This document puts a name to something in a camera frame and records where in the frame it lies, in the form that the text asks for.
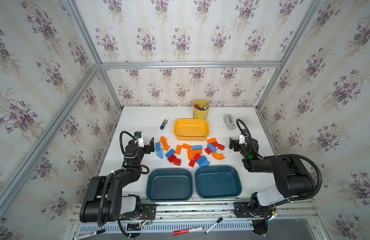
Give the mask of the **blue sloped lego brick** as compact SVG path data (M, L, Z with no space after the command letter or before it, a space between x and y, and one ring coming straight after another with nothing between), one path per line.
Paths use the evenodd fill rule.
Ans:
M157 153L156 153L157 157L160 158L160 159L163 159L163 150L160 149Z

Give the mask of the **long orange lego plate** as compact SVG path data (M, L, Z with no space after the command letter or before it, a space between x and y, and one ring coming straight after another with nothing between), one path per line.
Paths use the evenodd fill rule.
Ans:
M164 137L164 136L160 137L160 141L159 142L162 144L162 149L164 151L167 151L168 152L170 150L170 146L167 143L167 138L166 137Z

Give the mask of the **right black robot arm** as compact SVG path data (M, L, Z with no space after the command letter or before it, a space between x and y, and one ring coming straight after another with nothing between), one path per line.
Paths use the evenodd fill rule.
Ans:
M297 154L262 156L258 141L252 137L244 121L237 119L236 125L240 139L230 138L230 148L240 152L248 172L269 173L275 180L274 185L253 193L248 203L236 208L236 216L248 213L268 220L277 206L311 199L320 191L323 175L312 160Z

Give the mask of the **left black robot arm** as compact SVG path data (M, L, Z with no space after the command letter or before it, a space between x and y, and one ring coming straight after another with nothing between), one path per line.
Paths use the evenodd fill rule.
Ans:
M148 166L142 164L143 157L155 151L154 138L148 145L143 142L142 132L131 134L121 131L119 134L122 165L105 176L91 178L79 212L82 223L97 223L99 227L108 222L116 222L122 215L121 209L133 212L133 205L122 203L122 190L127 185L137 182L142 175L150 172Z

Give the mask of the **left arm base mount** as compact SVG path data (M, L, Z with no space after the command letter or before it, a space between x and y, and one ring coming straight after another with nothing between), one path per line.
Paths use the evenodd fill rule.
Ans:
M142 204L137 206L133 212L120 215L121 221L143 221L154 220L156 215L156 204Z

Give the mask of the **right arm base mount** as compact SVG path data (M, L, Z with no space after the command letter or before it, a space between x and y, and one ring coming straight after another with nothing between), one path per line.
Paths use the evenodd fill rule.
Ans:
M256 202L234 202L234 214L237 218L269 219L274 211L274 206L263 207Z

